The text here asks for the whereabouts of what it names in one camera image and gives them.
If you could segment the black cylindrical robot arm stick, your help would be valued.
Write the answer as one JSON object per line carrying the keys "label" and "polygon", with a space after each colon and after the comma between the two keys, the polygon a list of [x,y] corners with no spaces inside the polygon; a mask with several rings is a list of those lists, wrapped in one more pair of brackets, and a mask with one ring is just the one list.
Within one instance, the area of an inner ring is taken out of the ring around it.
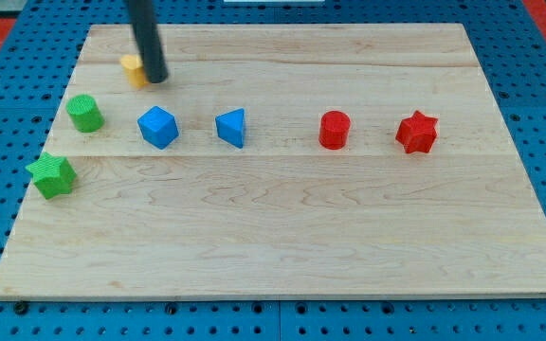
{"label": "black cylindrical robot arm stick", "polygon": [[169,77],[152,0],[125,1],[136,47],[148,82],[161,83]]}

